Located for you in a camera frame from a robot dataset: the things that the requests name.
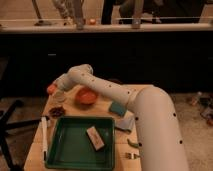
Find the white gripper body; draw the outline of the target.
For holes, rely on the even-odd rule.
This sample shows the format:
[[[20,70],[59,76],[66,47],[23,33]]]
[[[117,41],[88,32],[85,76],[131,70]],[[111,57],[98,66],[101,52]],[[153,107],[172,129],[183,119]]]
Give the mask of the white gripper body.
[[[54,84],[61,91],[69,91],[74,87],[74,82],[67,74],[62,74],[55,81]]]

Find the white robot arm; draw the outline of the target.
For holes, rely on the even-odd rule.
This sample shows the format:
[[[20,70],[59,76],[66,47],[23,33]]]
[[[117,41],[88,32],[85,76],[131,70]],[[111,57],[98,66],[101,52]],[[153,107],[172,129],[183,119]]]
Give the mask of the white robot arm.
[[[84,85],[134,114],[142,171],[189,171],[174,103],[161,88],[131,89],[93,75],[89,64],[71,67],[54,83],[61,91]]]

